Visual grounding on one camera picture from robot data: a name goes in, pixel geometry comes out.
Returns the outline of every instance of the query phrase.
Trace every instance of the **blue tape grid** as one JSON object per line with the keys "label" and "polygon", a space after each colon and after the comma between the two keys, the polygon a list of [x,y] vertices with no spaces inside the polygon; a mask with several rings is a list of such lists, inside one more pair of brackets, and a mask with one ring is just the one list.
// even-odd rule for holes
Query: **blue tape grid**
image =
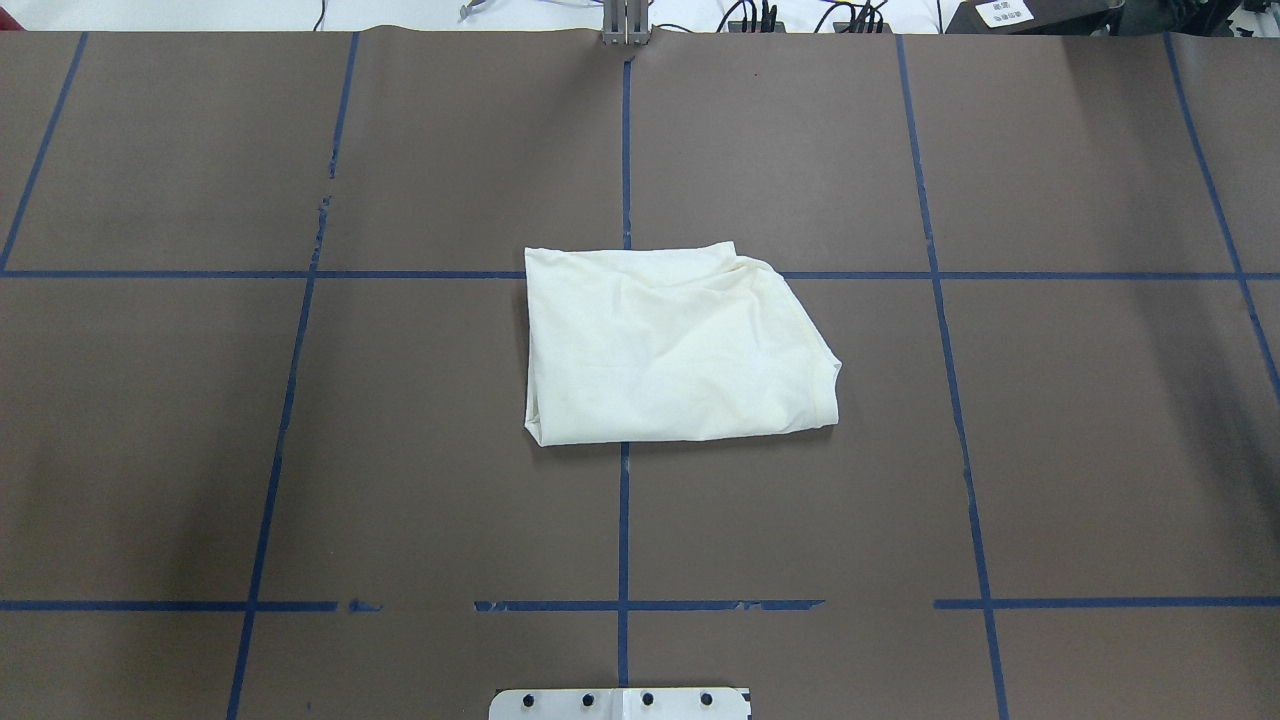
{"label": "blue tape grid", "polygon": [[[44,137],[32,163],[31,173],[27,177],[22,196],[19,197],[14,218],[5,237],[3,250],[0,250],[0,278],[132,278],[132,279],[305,279],[302,307],[300,310],[298,328],[294,338],[293,356],[291,360],[289,377],[287,382],[284,406],[280,414],[280,425],[276,434],[276,447],[273,457],[271,475],[268,486],[268,497],[264,506],[262,521],[259,530],[259,544],[255,553],[253,571],[250,580],[248,597],[244,601],[59,601],[59,600],[0,600],[0,612],[242,612],[244,623],[242,626],[241,647],[237,653],[237,667],[233,679],[232,696],[228,702],[228,719],[234,720],[238,712],[239,694],[243,687],[244,669],[247,665],[248,650],[252,639],[253,618],[257,612],[338,612],[343,609],[337,601],[261,601],[259,593],[261,588],[262,566],[265,562],[266,546],[270,538],[271,516],[274,514],[275,496],[279,486],[280,469],[283,465],[284,441],[292,416],[293,396],[297,387],[298,360],[306,334],[310,315],[311,299],[315,292],[315,283],[319,279],[524,279],[525,274],[518,270],[320,270],[320,251],[324,243],[324,231],[328,220],[329,197],[321,200],[317,209],[317,232],[312,249],[311,263],[307,270],[9,270],[6,269],[9,256],[17,242],[27,205],[37,187],[40,170],[44,165],[49,146],[55,136],[63,108],[70,94],[72,85],[88,42],[87,32],[81,33],[72,55],[67,76],[63,81],[58,101],[50,114]],[[955,370],[955,360],[951,351],[950,328],[946,318],[946,302],[943,297],[943,281],[1142,281],[1142,282],[1197,282],[1197,281],[1234,281],[1240,288],[1253,327],[1258,348],[1266,365],[1272,391],[1280,400],[1280,373],[1277,373],[1275,357],[1271,352],[1266,333],[1257,314],[1257,306],[1249,288],[1251,282],[1271,282],[1280,279],[1280,273],[1247,273],[1240,263],[1235,241],[1231,236],[1230,225],[1222,209],[1217,187],[1212,172],[1204,156],[1203,147],[1196,123],[1187,100],[1181,73],[1178,67],[1178,58],[1172,45],[1172,38],[1166,33],[1164,37],[1165,50],[1169,59],[1170,72],[1178,97],[1179,109],[1187,126],[1188,138],[1196,155],[1206,191],[1213,206],[1213,213],[1222,233],[1222,241],[1231,261],[1230,273],[1105,273],[1105,272],[947,272],[938,266],[937,251],[933,240],[933,223],[928,206],[928,192],[925,188],[924,167],[920,156],[919,136],[916,132],[915,111],[911,101],[910,79],[908,73],[906,50],[902,38],[896,37],[899,70],[902,85],[902,100],[906,111],[908,132],[911,145],[911,159],[915,170],[916,190],[920,204],[920,220],[924,231],[927,252],[929,259],[928,272],[783,272],[788,279],[795,281],[845,281],[845,279],[893,279],[893,281],[928,281],[933,287],[934,306],[938,319],[938,332],[942,345],[943,360],[947,372],[947,386],[951,395],[952,418],[956,434],[960,442],[963,457],[963,477],[969,498],[970,533],[974,546],[974,561],[978,574],[978,598],[940,598],[933,602],[933,607],[940,611],[982,611],[987,628],[988,653],[991,660],[992,679],[997,698],[997,710],[1001,720],[1009,717],[1007,700],[1005,696],[1004,670],[1000,659],[998,634],[996,630],[995,611],[1020,611],[1020,610],[1088,610],[1088,609],[1185,609],[1185,607],[1280,607],[1280,596],[1185,596],[1185,597],[1057,597],[1057,598],[1001,598],[992,597],[989,578],[987,574],[986,553],[982,544],[982,523],[978,510],[978,498],[973,482],[973,468],[969,460],[968,438],[964,427],[964,411],[960,402],[960,388]],[[347,69],[343,78],[342,96],[339,101],[338,118],[334,126],[333,150],[329,159],[329,177],[334,178],[338,168],[338,156],[342,146],[342,133],[346,118],[347,104],[351,94],[351,83],[355,72],[360,35],[352,33],[351,46],[347,58]],[[631,60],[623,64],[623,92],[622,92],[622,246],[631,249]],[[626,687],[628,682],[627,661],[627,615],[630,612],[707,612],[707,611],[806,611],[820,606],[822,600],[663,600],[663,601],[635,601],[630,598],[630,443],[620,447],[620,483],[618,483],[618,598],[616,601],[498,601],[476,602],[476,612],[502,614],[502,612],[616,612],[618,615],[618,679],[620,685]],[[351,612],[376,612],[380,606],[351,601],[346,607]]]}

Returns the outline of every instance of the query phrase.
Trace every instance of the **black cable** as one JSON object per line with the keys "label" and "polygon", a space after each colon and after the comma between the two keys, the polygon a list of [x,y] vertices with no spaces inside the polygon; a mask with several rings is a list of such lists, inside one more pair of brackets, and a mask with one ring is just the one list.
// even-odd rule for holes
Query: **black cable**
{"label": "black cable", "polygon": [[716,32],[719,32],[719,31],[724,29],[724,26],[728,23],[728,17],[733,14],[733,10],[736,10],[739,8],[739,5],[742,6],[742,29],[744,29],[744,32],[746,31],[746,6],[750,5],[751,6],[751,13],[754,14],[755,13],[755,0],[737,0],[737,3],[733,3],[732,5],[730,5],[728,10],[724,10],[724,17],[721,18],[721,24],[716,26]]}
{"label": "black cable", "polygon": [[863,5],[863,9],[858,13],[858,17],[854,18],[854,22],[849,23],[849,26],[845,27],[845,32],[861,33],[863,28],[874,22],[874,19],[872,18],[872,13],[874,12],[876,10],[872,8],[870,3]]}
{"label": "black cable", "polygon": [[1169,10],[1174,23],[1169,29],[1178,31],[1199,10],[1199,4],[1196,0],[1169,0]]}
{"label": "black cable", "polygon": [[876,5],[876,29],[872,31],[876,35],[884,32],[884,13],[879,12],[881,8],[888,4],[888,0],[881,0],[879,5]]}
{"label": "black cable", "polygon": [[852,3],[832,3],[831,8],[827,8],[827,12],[823,13],[822,18],[818,20],[818,27],[813,28],[814,33],[822,29],[822,23],[827,22],[827,18],[836,12],[836,8],[849,8],[849,24],[854,24],[854,18],[858,15],[858,6]]}

